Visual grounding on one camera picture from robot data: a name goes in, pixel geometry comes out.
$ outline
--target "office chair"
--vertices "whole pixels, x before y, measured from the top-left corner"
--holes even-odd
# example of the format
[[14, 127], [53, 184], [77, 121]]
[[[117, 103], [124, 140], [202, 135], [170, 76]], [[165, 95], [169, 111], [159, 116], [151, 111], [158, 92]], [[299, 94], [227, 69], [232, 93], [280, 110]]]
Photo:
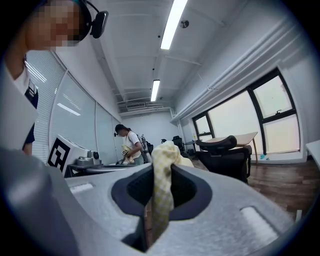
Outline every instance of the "office chair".
[[251, 168], [251, 146], [233, 149], [237, 145], [237, 139], [232, 135], [218, 142], [208, 143], [197, 140], [195, 143], [203, 150], [196, 151], [195, 155], [209, 172], [248, 183], [247, 178], [250, 176]]
[[188, 158], [188, 155], [185, 153], [185, 146], [182, 143], [182, 138], [180, 138], [179, 136], [174, 136], [172, 141], [173, 144], [179, 148], [181, 156], [183, 156], [184, 158]]

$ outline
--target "ceiling light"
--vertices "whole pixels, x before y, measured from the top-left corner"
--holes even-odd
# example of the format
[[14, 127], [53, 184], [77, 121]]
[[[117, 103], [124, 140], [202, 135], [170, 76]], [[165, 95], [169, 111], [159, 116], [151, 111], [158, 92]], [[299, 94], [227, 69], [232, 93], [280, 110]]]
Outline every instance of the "ceiling light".
[[65, 106], [65, 105], [63, 105], [63, 104], [61, 104], [61, 103], [58, 103], [57, 105], [58, 105], [60, 108], [63, 108], [64, 110], [69, 111], [69, 112], [72, 113], [72, 114], [75, 114], [76, 116], [80, 116], [80, 114], [79, 114], [78, 112], [73, 111], [71, 108], [68, 108], [67, 106]]
[[188, 0], [174, 0], [168, 21], [165, 26], [161, 49], [169, 50]]
[[160, 85], [160, 80], [153, 80], [153, 87], [152, 87], [152, 94], [151, 94], [152, 102], [156, 101], [159, 85]]

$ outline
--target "desk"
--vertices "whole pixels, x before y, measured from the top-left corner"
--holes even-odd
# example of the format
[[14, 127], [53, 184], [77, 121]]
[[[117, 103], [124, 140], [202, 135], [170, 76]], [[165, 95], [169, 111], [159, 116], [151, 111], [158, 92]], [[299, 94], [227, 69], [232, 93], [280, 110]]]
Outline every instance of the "desk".
[[316, 162], [316, 165], [318, 166], [318, 168], [320, 170], [320, 140], [307, 143], [306, 148], [309, 150], [314, 161]]
[[[255, 136], [257, 134], [258, 134], [258, 132], [255, 131], [255, 132], [241, 134], [241, 135], [234, 135], [234, 137], [236, 138], [236, 147], [244, 147], [245, 145], [248, 145], [251, 141], [253, 142], [256, 164], [258, 164], [258, 154], [257, 154], [257, 148], [256, 148], [256, 142], [255, 142]], [[207, 143], [220, 142], [220, 141], [224, 140], [225, 138], [226, 137], [212, 138], [212, 139], [209, 139], [204, 142], [207, 142]]]
[[[194, 154], [196, 154], [196, 145], [195, 145], [196, 141], [193, 140], [193, 141], [189, 141], [189, 142], [186, 142], [186, 143], [183, 143], [183, 145], [191, 145], [193, 144], [193, 148], [194, 148]], [[194, 157], [192, 158], [192, 160], [198, 160], [198, 157]]]

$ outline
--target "headphones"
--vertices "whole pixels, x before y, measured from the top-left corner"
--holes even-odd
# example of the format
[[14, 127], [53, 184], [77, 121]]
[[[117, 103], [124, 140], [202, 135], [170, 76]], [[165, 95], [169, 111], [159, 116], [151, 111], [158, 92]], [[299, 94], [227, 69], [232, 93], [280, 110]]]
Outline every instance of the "headphones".
[[[80, 35], [75, 36], [75, 41], [80, 42], [81, 40], [83, 40], [89, 33], [91, 27], [92, 29], [91, 29], [90, 35], [92, 35], [93, 38], [95, 39], [99, 38], [105, 31], [109, 13], [106, 10], [99, 11], [91, 2], [87, 0], [72, 0], [72, 1], [77, 3], [80, 6], [80, 9], [82, 11], [82, 15], [84, 18], [84, 25], [85, 25], [83, 33], [80, 33]], [[87, 4], [92, 6], [97, 12], [97, 15], [95, 16], [95, 19], [93, 21], [91, 20], [91, 14], [87, 7]]]

